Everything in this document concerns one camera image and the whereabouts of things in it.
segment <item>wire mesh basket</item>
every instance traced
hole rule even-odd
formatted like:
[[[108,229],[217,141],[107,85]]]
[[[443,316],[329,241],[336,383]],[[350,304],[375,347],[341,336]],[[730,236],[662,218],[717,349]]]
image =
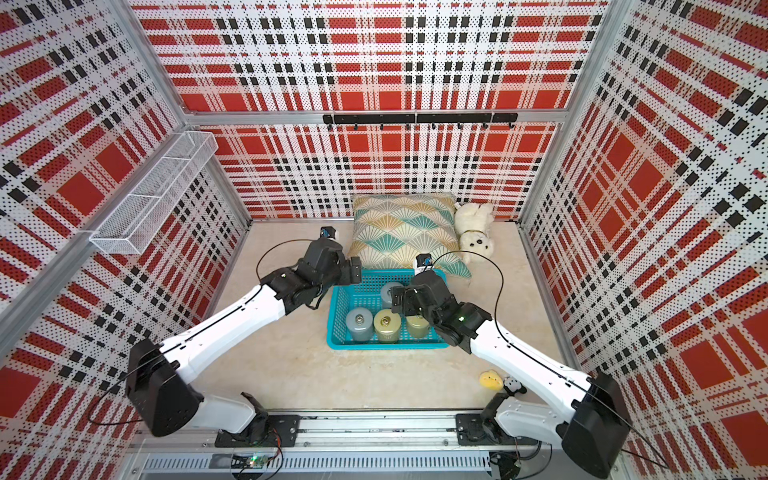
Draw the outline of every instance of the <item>wire mesh basket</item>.
[[[91,242],[105,253],[143,253],[216,148],[210,132],[179,134],[157,164],[101,222]]]
[[[442,270],[435,270],[435,273],[445,280]],[[448,346],[432,327],[429,327],[429,334],[424,338],[412,337],[406,328],[405,319],[402,319],[397,343],[380,343],[376,334],[367,342],[352,340],[346,328],[346,314],[358,306],[364,306],[376,315],[382,309],[381,288],[384,284],[397,282],[408,285],[412,278],[413,269],[363,270],[361,283],[333,287],[328,313],[328,346],[334,350],[441,349]]]

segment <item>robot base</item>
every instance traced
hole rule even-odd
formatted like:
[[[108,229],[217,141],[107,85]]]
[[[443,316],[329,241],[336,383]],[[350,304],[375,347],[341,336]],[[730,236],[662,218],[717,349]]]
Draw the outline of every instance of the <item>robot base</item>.
[[[274,429],[277,432],[277,435],[280,435],[280,443],[283,448],[293,447],[296,444],[296,435],[299,432],[299,420],[301,420],[301,417],[298,415],[270,415],[266,419],[265,432],[269,433]],[[258,443],[259,440],[260,439],[249,441],[249,439],[245,439],[241,435],[222,430],[221,433],[216,436],[214,445],[220,448],[252,447],[253,444]],[[275,440],[270,439],[259,446],[274,447]]]
[[[251,394],[242,392],[241,395],[253,405],[256,415],[240,433],[220,430],[219,435],[216,435],[216,442],[214,443],[216,447],[275,446],[277,445],[277,439],[266,442],[267,437],[273,430],[280,436],[281,447],[293,447],[296,444],[296,435],[299,433],[299,420],[301,420],[300,416],[270,415]]]
[[[496,441],[486,435],[482,427],[482,416],[477,413],[459,413],[456,415],[456,434],[458,444],[467,445],[536,445],[538,440],[527,437],[499,436]]]

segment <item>white wire basket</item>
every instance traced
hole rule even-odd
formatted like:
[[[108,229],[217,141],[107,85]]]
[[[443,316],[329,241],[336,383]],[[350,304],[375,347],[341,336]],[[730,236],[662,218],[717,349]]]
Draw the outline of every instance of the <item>white wire basket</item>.
[[[216,151],[210,132],[185,131],[91,235],[99,250],[141,254]]]

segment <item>blue plastic basket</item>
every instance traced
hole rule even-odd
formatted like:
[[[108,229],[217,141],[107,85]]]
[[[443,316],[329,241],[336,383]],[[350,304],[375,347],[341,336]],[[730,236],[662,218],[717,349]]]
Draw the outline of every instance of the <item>blue plastic basket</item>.
[[[445,280],[441,270],[435,270],[435,273]],[[413,269],[363,270],[361,283],[333,287],[328,314],[328,346],[334,350],[442,349],[448,346],[432,327],[424,338],[413,338],[406,329],[406,319],[402,319],[400,340],[397,343],[379,343],[376,334],[368,342],[355,342],[346,329],[346,314],[351,309],[364,306],[375,316],[382,309],[382,286],[387,282],[408,285],[412,278]]]

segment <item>white robot arm segment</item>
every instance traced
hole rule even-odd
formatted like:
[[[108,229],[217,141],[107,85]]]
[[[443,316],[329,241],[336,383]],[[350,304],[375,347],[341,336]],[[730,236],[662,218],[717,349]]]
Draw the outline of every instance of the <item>white robot arm segment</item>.
[[[589,376],[584,372],[573,370],[562,363],[555,362],[512,335],[503,326],[498,328],[502,331],[502,335],[520,350],[512,348],[509,343],[502,339],[493,322],[484,322],[476,330],[477,338],[470,339],[472,355],[488,360],[520,380],[523,385],[541,397],[563,422],[570,422],[575,413],[574,400],[580,402],[584,399],[584,392],[573,387],[572,383],[588,390],[590,384],[587,377]],[[541,363],[535,362],[531,357],[536,358]],[[556,376],[543,367],[542,363],[554,371],[560,372],[569,381]]]
[[[216,315],[176,336],[163,340],[163,347],[183,343],[166,353],[168,362],[178,362],[176,374],[192,383],[215,359],[261,327],[285,316],[282,300],[267,285],[256,285]]]

